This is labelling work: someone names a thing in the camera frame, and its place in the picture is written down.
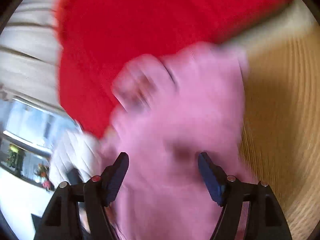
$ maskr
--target white quilted fabric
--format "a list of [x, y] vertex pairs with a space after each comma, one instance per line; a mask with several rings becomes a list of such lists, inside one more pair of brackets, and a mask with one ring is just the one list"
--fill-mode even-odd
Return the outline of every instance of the white quilted fabric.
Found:
[[98, 140], [88, 133], [66, 131], [57, 143], [51, 162], [49, 179], [57, 187], [68, 181], [67, 171], [79, 170], [84, 182], [102, 173], [102, 160], [96, 149]]

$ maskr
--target pink fabric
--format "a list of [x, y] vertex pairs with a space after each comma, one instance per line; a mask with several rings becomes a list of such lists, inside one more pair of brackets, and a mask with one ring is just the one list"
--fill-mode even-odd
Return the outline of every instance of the pink fabric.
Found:
[[[246, 68], [244, 53], [197, 43], [176, 55], [133, 59], [115, 80], [123, 107], [112, 114], [116, 133], [101, 151], [109, 164], [122, 151], [129, 155], [113, 206], [127, 240], [210, 239], [221, 208], [198, 171], [201, 151], [226, 174], [252, 182], [238, 156]], [[155, 89], [137, 104], [128, 94], [142, 74]]]

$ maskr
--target red cloth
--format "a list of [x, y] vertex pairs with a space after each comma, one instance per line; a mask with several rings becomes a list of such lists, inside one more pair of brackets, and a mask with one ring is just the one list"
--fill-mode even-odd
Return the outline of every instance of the red cloth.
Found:
[[98, 138], [117, 104], [111, 83], [144, 53], [220, 43], [290, 0], [60, 0], [60, 103]]

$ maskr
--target silver screw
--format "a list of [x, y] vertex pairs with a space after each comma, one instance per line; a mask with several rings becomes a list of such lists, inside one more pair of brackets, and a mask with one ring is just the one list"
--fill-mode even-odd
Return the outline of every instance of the silver screw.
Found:
[[266, 183], [264, 180], [262, 180], [261, 182], [260, 182], [260, 184], [263, 186], [263, 187], [266, 187], [266, 186], [268, 186], [269, 184], [268, 183]]
[[229, 180], [230, 182], [234, 182], [234, 181], [236, 181], [236, 177], [233, 175], [229, 175], [229, 176], [227, 176], [227, 180]]
[[68, 182], [66, 182], [66, 181], [63, 181], [63, 182], [61, 182], [61, 183], [59, 184], [59, 187], [61, 187], [61, 188], [64, 188], [64, 187], [66, 187], [66, 186], [68, 186]]

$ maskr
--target screw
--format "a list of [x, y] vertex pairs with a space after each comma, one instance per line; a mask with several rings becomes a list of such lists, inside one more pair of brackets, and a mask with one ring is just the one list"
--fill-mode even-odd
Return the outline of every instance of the screw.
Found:
[[66, 182], [66, 181], [63, 181], [63, 182], [61, 182], [61, 183], [59, 184], [59, 187], [61, 187], [61, 188], [64, 188], [64, 187], [66, 187], [66, 186], [68, 186], [68, 182]]
[[91, 180], [92, 180], [93, 182], [98, 182], [98, 181], [101, 180], [101, 177], [100, 177], [99, 175], [95, 175], [95, 176], [93, 176], [93, 177], [91, 178]]
[[234, 182], [234, 181], [236, 181], [236, 177], [233, 175], [229, 175], [229, 176], [227, 176], [227, 180], [230, 182]]
[[269, 185], [269, 184], [268, 184], [268, 183], [266, 183], [264, 180], [260, 181], [260, 184], [261, 184], [263, 187], [266, 187], [266, 186], [268, 186], [268, 185]]

